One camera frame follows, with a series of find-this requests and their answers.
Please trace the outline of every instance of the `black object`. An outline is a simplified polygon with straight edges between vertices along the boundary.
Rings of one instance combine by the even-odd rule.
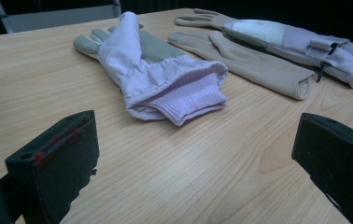
[[[303,113],[292,158],[353,223],[353,129],[333,119]]]
[[[59,223],[85,187],[99,157],[93,111],[66,117],[5,162],[0,179],[0,223],[23,214],[27,224]]]

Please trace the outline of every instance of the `leather glove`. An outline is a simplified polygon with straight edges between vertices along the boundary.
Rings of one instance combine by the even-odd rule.
[[[120,86],[126,109],[135,118],[170,119],[179,126],[226,105],[226,96],[219,90],[227,74],[223,63],[193,60],[140,31],[132,12],[120,16],[112,33],[94,30],[92,39],[80,36],[74,47],[99,59]]]
[[[245,48],[221,32],[176,32],[168,42],[207,60],[225,63],[230,71],[270,90],[304,100],[310,94],[309,77],[313,71],[277,57]]]
[[[223,23],[227,21],[235,21],[236,19],[225,16],[215,11],[203,10],[195,8],[193,14],[184,14],[177,16],[174,22],[180,26],[190,27],[213,27],[221,29]]]
[[[353,43],[348,39],[274,21],[229,21],[222,30],[293,62],[319,67],[318,81],[324,71],[353,88]]]

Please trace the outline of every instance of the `white patch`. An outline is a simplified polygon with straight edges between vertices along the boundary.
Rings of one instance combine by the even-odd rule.
[[[281,47],[285,25],[275,21],[240,20],[232,29],[261,41]]]

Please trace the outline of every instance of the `beige glove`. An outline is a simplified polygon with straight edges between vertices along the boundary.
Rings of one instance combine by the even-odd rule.
[[[313,71],[277,57],[248,49],[227,39],[219,31],[177,32],[168,42],[206,60],[226,64],[231,72],[270,90],[304,100],[310,94]]]
[[[194,9],[194,14],[184,14],[175,18],[175,23],[177,25],[190,27],[211,26],[219,30],[222,28],[223,23],[227,21],[235,21],[235,19],[215,11],[203,10],[200,8]]]

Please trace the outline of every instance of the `wood grain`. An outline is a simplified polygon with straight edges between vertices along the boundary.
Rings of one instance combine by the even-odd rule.
[[[144,14],[140,22],[166,40],[191,29],[173,24],[189,12]],[[290,154],[303,112],[353,128],[353,89],[313,77],[310,97],[296,101],[230,73],[225,109],[182,127],[137,120],[102,66],[72,46],[117,23],[0,35],[0,176],[11,153],[59,119],[93,109],[98,172],[63,223],[347,223]]]

